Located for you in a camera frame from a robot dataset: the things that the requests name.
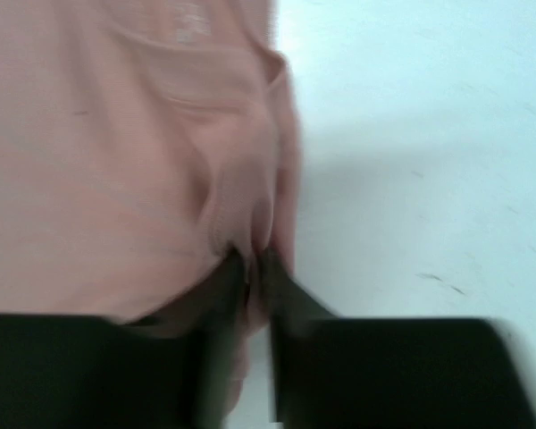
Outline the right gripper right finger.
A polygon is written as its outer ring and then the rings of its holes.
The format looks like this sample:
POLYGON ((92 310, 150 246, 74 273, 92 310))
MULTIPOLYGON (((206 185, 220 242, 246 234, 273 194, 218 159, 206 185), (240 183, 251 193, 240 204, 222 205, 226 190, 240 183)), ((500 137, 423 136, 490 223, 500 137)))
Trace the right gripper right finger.
POLYGON ((337 315, 271 249, 259 273, 282 427, 536 428, 531 396, 492 321, 337 315))

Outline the pink t shirt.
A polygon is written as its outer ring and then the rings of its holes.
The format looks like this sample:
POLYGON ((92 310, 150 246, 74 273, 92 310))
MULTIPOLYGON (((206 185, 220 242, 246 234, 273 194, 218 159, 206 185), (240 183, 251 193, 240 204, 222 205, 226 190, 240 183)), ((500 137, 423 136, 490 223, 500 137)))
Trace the pink t shirt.
POLYGON ((131 321, 235 248, 294 260, 270 1, 0 1, 0 313, 131 321))

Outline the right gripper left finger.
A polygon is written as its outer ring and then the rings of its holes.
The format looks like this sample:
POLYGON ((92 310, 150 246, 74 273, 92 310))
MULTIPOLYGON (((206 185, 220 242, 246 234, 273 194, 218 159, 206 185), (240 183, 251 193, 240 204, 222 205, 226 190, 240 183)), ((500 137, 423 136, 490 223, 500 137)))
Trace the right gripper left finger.
POLYGON ((0 428, 220 428, 245 266, 236 252, 132 324, 0 314, 0 428))

